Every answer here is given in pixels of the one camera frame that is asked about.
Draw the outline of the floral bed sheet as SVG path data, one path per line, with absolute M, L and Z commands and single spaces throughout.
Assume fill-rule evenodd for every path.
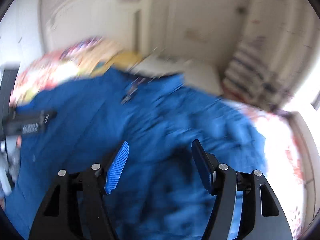
M 71 80 L 103 75 L 112 65 L 126 70 L 140 63 L 140 53 L 125 50 L 104 37 L 82 40 L 65 50 L 56 50 L 33 61 L 17 74 L 9 105 L 26 105 L 41 91 Z

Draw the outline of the patterned striped curtain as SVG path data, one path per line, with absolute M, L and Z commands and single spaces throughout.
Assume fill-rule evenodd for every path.
M 307 0 L 250 0 L 223 86 L 242 102 L 279 109 L 303 78 L 315 26 Z

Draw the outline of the blue quilted puffer jacket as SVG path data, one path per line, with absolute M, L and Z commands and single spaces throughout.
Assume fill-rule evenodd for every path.
M 22 138 L 20 174 L 5 199 L 16 230 L 29 236 L 60 170 L 85 170 L 127 141 L 120 181 L 104 199 L 119 237 L 200 239 L 215 199 L 200 180 L 192 142 L 234 170 L 252 172 L 265 169 L 265 139 L 220 98 L 182 82 L 180 74 L 143 80 L 111 68 L 42 91 L 21 107 L 57 115 L 44 133 Z

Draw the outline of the white wooden headboard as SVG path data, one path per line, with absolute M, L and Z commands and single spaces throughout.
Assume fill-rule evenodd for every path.
M 151 51 L 152 0 L 65 0 L 45 28 L 49 51 L 66 48 L 93 36 L 118 42 L 146 56 Z

